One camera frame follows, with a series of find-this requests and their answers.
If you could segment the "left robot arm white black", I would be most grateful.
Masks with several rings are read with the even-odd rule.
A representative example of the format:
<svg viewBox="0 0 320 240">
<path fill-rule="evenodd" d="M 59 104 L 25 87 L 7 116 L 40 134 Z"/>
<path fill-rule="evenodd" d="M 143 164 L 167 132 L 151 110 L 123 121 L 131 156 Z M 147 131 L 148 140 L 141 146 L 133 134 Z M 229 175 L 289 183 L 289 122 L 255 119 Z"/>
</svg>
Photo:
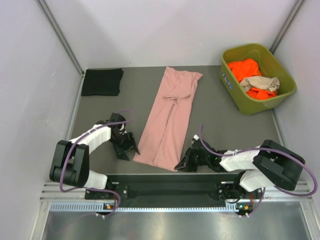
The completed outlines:
<svg viewBox="0 0 320 240">
<path fill-rule="evenodd" d="M 61 192 L 91 189 L 105 199 L 113 194 L 114 187 L 108 183 L 107 175 L 90 170 L 90 154 L 106 142 L 112 144 L 118 160 L 129 161 L 130 151 L 140 154 L 134 134 L 126 129 L 129 121 L 122 112 L 113 112 L 109 119 L 96 122 L 80 136 L 56 144 L 49 179 L 59 183 Z"/>
</svg>

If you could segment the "pink t shirt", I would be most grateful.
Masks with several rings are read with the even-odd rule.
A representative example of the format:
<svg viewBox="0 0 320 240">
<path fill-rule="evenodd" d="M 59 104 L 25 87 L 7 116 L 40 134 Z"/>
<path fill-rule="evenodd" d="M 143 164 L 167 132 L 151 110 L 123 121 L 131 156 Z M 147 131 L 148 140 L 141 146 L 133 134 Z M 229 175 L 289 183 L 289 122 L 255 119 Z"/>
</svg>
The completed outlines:
<svg viewBox="0 0 320 240">
<path fill-rule="evenodd" d="M 199 72 L 166 67 L 133 161 L 174 171 L 181 161 Z"/>
</svg>

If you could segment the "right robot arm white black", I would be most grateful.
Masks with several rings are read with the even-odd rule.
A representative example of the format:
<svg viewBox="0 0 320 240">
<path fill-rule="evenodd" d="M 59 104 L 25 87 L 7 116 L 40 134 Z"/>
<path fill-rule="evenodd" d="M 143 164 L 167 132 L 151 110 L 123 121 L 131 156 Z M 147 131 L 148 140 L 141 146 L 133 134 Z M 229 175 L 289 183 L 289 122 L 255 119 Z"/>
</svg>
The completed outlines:
<svg viewBox="0 0 320 240">
<path fill-rule="evenodd" d="M 295 190 L 305 163 L 301 156 L 273 140 L 265 140 L 253 150 L 241 152 L 216 150 L 195 135 L 175 170 L 196 172 L 199 166 L 208 166 L 216 173 L 237 171 L 233 192 L 245 198 L 257 189 L 273 186 Z"/>
</svg>

